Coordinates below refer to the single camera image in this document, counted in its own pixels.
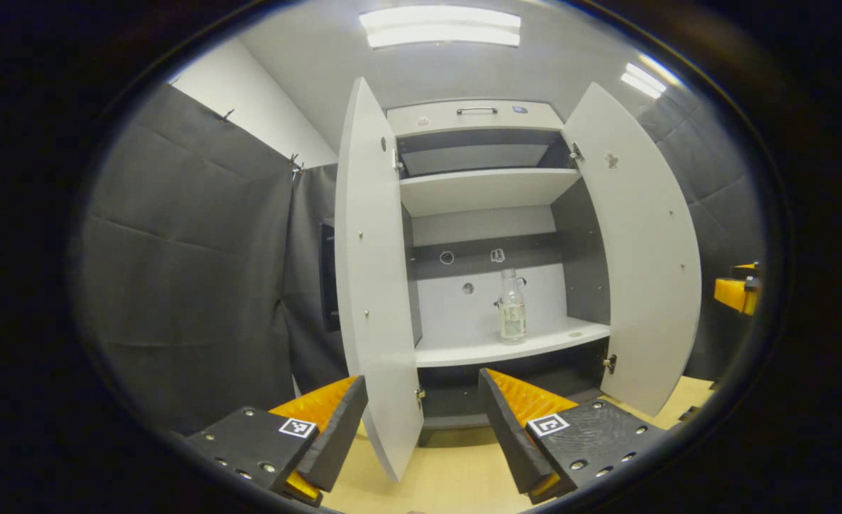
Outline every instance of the wooden floor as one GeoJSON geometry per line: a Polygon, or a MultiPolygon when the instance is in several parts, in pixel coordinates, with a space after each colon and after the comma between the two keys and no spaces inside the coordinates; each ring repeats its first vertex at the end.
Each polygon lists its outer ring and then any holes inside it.
{"type": "MultiPolygon", "coordinates": [[[[713,391],[709,381],[681,377],[658,416],[649,417],[607,396],[624,410],[660,428],[669,429],[692,406],[701,406],[713,391]]],[[[532,507],[516,492],[509,468],[490,427],[439,430],[425,447],[415,449],[400,482],[386,478],[361,430],[345,459],[324,507],[347,513],[505,514],[532,507]]]]}

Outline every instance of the cabinet door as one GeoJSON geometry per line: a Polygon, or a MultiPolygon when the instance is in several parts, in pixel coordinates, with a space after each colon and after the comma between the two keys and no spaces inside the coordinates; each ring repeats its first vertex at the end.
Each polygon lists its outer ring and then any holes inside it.
{"type": "Polygon", "coordinates": [[[357,79],[335,189],[339,318],[348,370],[367,383],[367,435],[389,478],[399,480],[424,416],[415,399],[415,341],[394,152],[389,123],[367,82],[357,79]]]}
{"type": "Polygon", "coordinates": [[[627,110],[591,84],[562,129],[602,231],[611,296],[602,390],[650,415],[669,399],[691,355],[701,263],[691,214],[665,157],[627,110]]]}

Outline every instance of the fluorescent light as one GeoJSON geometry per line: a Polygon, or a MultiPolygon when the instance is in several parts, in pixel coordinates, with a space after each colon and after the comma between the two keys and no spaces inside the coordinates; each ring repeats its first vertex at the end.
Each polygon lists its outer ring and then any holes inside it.
{"type": "Polygon", "coordinates": [[[630,84],[631,86],[637,88],[637,90],[643,91],[644,94],[651,96],[653,99],[662,96],[662,91],[653,89],[652,86],[646,84],[646,82],[640,81],[640,79],[630,73],[624,73],[624,75],[621,76],[621,81],[630,84]]]}
{"type": "Polygon", "coordinates": [[[658,92],[665,92],[665,84],[657,81],[655,77],[645,71],[642,71],[642,69],[637,68],[633,64],[627,63],[627,72],[640,79],[640,81],[646,82],[647,86],[650,88],[653,88],[658,92]]]}
{"type": "Polygon", "coordinates": [[[659,75],[663,79],[666,79],[666,81],[668,81],[669,84],[673,86],[681,84],[681,81],[679,81],[678,78],[675,77],[675,75],[672,75],[671,71],[668,71],[668,69],[665,69],[664,66],[662,66],[658,62],[653,61],[653,59],[650,59],[649,56],[641,55],[640,61],[643,61],[643,64],[646,64],[647,66],[649,66],[649,68],[652,68],[652,71],[659,73],[659,75]]]}
{"type": "Polygon", "coordinates": [[[519,46],[516,14],[460,6],[407,6],[361,14],[367,43],[379,46],[426,41],[473,41],[519,46]]]}

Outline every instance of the drawer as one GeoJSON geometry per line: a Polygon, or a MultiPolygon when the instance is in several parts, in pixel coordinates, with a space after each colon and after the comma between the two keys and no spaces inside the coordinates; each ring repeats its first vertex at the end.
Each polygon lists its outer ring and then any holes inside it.
{"type": "Polygon", "coordinates": [[[470,129],[560,131],[564,127],[551,105],[539,101],[438,101],[389,109],[386,119],[396,137],[470,129]]]}

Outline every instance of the white shelf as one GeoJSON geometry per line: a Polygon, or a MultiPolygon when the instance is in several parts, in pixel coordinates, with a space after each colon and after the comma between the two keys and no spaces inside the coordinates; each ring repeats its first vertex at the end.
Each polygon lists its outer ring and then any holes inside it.
{"type": "Polygon", "coordinates": [[[551,205],[580,178],[567,168],[501,168],[438,173],[399,181],[413,217],[486,208],[551,205]]]}
{"type": "Polygon", "coordinates": [[[567,318],[550,326],[529,328],[529,335],[517,344],[504,344],[498,332],[480,338],[428,338],[422,336],[415,347],[415,365],[418,368],[462,366],[482,362],[506,361],[510,358],[529,357],[559,349],[575,347],[611,334],[608,325],[567,318]]]}

